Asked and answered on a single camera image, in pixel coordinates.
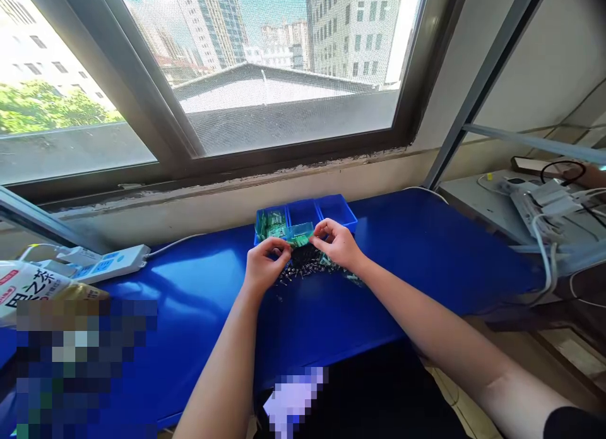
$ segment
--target person's left hand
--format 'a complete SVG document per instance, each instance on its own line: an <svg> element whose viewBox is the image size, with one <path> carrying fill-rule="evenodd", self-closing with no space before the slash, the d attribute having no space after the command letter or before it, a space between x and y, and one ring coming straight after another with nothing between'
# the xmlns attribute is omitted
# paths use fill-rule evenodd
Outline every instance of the person's left hand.
<svg viewBox="0 0 606 439"><path fill-rule="evenodd" d="M263 295L286 267L291 252L290 245L276 237L268 237L249 250L243 287ZM268 257L270 253L280 257L273 260Z"/></svg>

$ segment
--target sky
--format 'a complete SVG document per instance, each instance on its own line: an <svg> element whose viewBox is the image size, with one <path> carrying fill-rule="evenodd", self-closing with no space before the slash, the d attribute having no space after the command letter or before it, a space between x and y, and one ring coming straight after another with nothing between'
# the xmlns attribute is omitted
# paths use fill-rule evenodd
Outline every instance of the sky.
<svg viewBox="0 0 606 439"><path fill-rule="evenodd" d="M128 1L136 5L141 0ZM281 24L283 18L286 22L307 19L306 0L240 0L240 3L246 33L249 42L253 45L261 43L262 25Z"/></svg>

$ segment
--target bottle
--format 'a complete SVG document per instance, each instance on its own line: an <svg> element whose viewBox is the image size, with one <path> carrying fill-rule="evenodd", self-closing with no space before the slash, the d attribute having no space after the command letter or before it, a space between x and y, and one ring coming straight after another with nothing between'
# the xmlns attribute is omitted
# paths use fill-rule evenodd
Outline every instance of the bottle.
<svg viewBox="0 0 606 439"><path fill-rule="evenodd" d="M20 300L104 300L109 293L23 261L0 261L0 327L14 327Z"/></svg>

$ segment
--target plastic compartment box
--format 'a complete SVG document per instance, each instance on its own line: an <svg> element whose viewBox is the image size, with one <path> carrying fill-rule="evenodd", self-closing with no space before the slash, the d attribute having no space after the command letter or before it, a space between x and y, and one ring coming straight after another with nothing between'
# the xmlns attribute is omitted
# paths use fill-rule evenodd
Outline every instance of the plastic compartment box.
<svg viewBox="0 0 606 439"><path fill-rule="evenodd" d="M352 234L355 233L358 220L343 195L324 196L316 199L316 206L321 219L331 218L349 229Z"/></svg>
<svg viewBox="0 0 606 439"><path fill-rule="evenodd" d="M272 210L282 210L286 216L288 226L288 235L298 234L304 229L314 229L316 224L324 218L332 218L345 226L352 233L358 224L358 220L347 205L343 195L325 196L318 199L304 199L297 202L291 202L278 207L268 207L265 212ZM257 211L257 219L263 210ZM256 232L254 236L255 246L259 244Z"/></svg>

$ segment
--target tree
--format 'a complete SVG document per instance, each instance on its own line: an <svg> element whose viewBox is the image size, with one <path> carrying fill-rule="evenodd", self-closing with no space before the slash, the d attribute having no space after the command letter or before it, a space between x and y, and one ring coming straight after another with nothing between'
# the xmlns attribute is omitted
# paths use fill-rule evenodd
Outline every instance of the tree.
<svg viewBox="0 0 606 439"><path fill-rule="evenodd" d="M0 84L0 133L18 134L56 128L123 121L82 92L64 96L47 82L35 80L21 87Z"/></svg>

